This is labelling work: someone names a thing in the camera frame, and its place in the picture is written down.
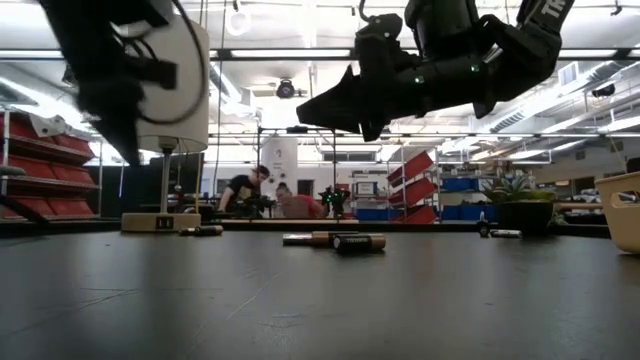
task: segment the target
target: red shelf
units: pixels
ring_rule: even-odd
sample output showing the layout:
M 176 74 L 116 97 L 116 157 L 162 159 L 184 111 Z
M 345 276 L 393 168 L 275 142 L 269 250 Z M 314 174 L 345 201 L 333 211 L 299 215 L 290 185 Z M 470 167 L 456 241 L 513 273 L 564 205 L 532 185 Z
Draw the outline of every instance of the red shelf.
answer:
M 406 204 L 407 206 L 413 206 L 418 203 L 418 201 L 426 198 L 427 196 L 433 194 L 436 191 L 436 187 L 433 185 L 428 178 L 422 178 L 420 180 L 414 181 L 411 184 L 407 185 L 406 192 Z M 396 191 L 393 195 L 389 197 L 389 203 L 391 205 L 402 203 L 404 200 L 404 190 L 400 189 Z
M 400 166 L 396 170 L 394 170 L 389 176 L 387 176 L 387 180 L 389 180 L 389 184 L 392 187 L 398 187 L 402 185 L 402 168 L 404 167 L 404 177 L 406 180 L 412 179 L 424 171 L 428 170 L 431 165 L 433 165 L 433 160 L 429 157 L 429 155 L 422 151 L 420 154 L 416 155 L 413 159 L 407 161 L 404 166 Z
M 406 219 L 405 214 L 401 214 L 392 221 L 405 224 L 433 224 L 436 221 L 436 214 L 429 205 L 414 206 L 409 209 Z

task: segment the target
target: battery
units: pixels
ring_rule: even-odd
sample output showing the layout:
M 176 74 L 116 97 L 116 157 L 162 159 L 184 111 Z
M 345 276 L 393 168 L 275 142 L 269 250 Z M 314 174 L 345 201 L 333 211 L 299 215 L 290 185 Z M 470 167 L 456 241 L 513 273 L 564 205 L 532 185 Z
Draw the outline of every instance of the battery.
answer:
M 224 228 L 220 225 L 196 226 L 180 230 L 180 236 L 218 236 L 222 234 Z
M 339 253 L 380 251 L 387 245 L 387 237 L 384 234 L 338 234 L 332 245 Z
M 491 230 L 491 237 L 506 239 L 522 239 L 522 232 L 518 230 Z
M 311 234 L 284 234 L 282 246 L 311 246 Z
M 357 231 L 314 231 L 311 233 L 311 246 L 332 247 L 333 239 L 338 235 L 355 235 Z

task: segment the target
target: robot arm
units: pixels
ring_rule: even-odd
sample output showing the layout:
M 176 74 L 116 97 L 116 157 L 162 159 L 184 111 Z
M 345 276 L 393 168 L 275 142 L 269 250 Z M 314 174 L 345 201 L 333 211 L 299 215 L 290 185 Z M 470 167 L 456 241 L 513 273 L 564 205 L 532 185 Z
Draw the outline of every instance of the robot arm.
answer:
M 376 140 L 404 116 L 472 103 L 477 118 L 554 71 L 560 30 L 573 0 L 524 0 L 511 26 L 478 18 L 474 0 L 410 0 L 405 9 L 421 57 L 399 48 L 399 16 L 369 18 L 356 34 L 360 75 L 349 67 L 338 85 L 297 109 L 301 123 L 362 133 Z

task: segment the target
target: blue storage bin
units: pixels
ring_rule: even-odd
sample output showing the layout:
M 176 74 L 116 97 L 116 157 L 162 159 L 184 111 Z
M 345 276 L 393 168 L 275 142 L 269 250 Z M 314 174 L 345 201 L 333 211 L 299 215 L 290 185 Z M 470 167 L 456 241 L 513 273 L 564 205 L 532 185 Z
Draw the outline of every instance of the blue storage bin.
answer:
M 401 213 L 402 210 L 356 209 L 353 216 L 360 221 L 389 221 Z
M 496 218 L 496 206 L 495 205 L 485 205 L 483 206 L 484 210 L 484 218 L 489 222 L 496 222 L 498 219 Z
M 445 191 L 464 191 L 471 189 L 471 179 L 444 179 L 442 189 Z
M 454 205 L 443 206 L 442 220 L 460 220 L 460 206 L 454 206 Z
M 475 191 L 479 191 L 479 190 L 480 190 L 480 180 L 478 180 L 478 179 L 471 179 L 471 181 L 470 181 L 470 182 L 471 182 L 471 183 L 470 183 L 470 185 L 471 185 L 471 186 L 470 186 L 469 188 L 470 188 L 471 190 L 475 190 Z
M 484 205 L 460 205 L 460 220 L 479 221 L 480 213 L 484 208 Z

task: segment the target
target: potted plant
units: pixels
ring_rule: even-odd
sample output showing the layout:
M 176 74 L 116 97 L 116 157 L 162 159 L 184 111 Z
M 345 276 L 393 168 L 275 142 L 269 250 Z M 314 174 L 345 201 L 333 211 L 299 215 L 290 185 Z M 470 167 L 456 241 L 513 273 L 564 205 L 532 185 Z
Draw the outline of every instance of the potted plant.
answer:
M 553 218 L 556 195 L 531 189 L 528 180 L 526 176 L 498 178 L 485 185 L 482 193 L 496 205 L 500 227 L 529 235 L 544 234 Z

